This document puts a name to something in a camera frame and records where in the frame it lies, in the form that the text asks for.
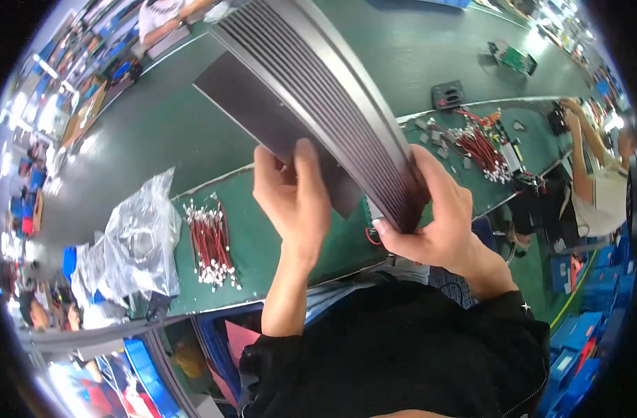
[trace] chair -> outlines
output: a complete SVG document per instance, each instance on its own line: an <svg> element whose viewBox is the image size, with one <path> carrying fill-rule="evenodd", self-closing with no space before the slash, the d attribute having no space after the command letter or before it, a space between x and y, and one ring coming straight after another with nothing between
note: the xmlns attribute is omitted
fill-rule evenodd
<svg viewBox="0 0 637 418"><path fill-rule="evenodd" d="M492 251L498 253L497 244L495 242L495 236L504 236L504 232L493 231L490 226L490 219L487 216L482 216L480 218L475 219L472 222L472 232L476 234L476 236L481 240L481 242L490 248ZM516 246L515 244L510 245L509 255L507 256L507 265L511 263L511 260L514 259L514 255L516 254Z"/></svg>

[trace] black cable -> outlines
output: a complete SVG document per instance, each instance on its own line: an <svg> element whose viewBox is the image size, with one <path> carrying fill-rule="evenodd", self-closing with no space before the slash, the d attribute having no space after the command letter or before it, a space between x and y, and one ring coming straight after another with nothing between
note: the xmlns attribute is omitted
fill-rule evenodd
<svg viewBox="0 0 637 418"><path fill-rule="evenodd" d="M439 290L441 291L442 289L446 288L449 285L455 285L458 287L458 290L460 290L460 305L464 308L464 306L462 305L462 292L463 292L463 288L459 283L456 283L455 281L449 281L447 284L442 285Z"/></svg>

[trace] red wire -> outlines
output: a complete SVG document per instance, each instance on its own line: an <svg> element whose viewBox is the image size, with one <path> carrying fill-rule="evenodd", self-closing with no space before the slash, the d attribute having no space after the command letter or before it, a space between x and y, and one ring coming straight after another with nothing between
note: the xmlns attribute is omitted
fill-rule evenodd
<svg viewBox="0 0 637 418"><path fill-rule="evenodd" d="M367 240L370 241L371 243L373 243L375 246L381 246L380 242L374 242L372 240L372 237L369 236L369 230L374 230L374 228L365 228L364 229L364 236L367 237Z"/></svg>

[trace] finger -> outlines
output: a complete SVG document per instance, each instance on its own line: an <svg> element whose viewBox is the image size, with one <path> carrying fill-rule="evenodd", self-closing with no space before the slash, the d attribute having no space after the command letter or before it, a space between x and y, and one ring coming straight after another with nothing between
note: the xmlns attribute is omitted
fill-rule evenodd
<svg viewBox="0 0 637 418"><path fill-rule="evenodd" d="M383 246L391 253L415 262L420 262L424 255L427 256L425 241L420 236L399 233L383 218L374 219L372 225L379 233Z"/></svg>
<svg viewBox="0 0 637 418"><path fill-rule="evenodd" d="M455 213L459 207L458 184L430 151L419 145L410 145L414 160L428 185L435 218Z"/></svg>
<svg viewBox="0 0 637 418"><path fill-rule="evenodd" d="M319 155L309 139L300 139L295 146L295 171L298 175L298 193L314 196L326 193L321 176Z"/></svg>
<svg viewBox="0 0 637 418"><path fill-rule="evenodd" d="M278 185L281 182L276 157L263 145L254 150L254 189Z"/></svg>

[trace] black hair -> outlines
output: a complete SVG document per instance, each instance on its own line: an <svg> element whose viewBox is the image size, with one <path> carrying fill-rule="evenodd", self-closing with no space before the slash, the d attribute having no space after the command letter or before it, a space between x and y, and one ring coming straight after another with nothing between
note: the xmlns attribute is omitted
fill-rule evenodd
<svg viewBox="0 0 637 418"><path fill-rule="evenodd" d="M23 320L29 327L33 328L33 319L30 316L30 309L32 302L35 300L35 294L33 292L22 292L19 295L19 310L22 313Z"/></svg>

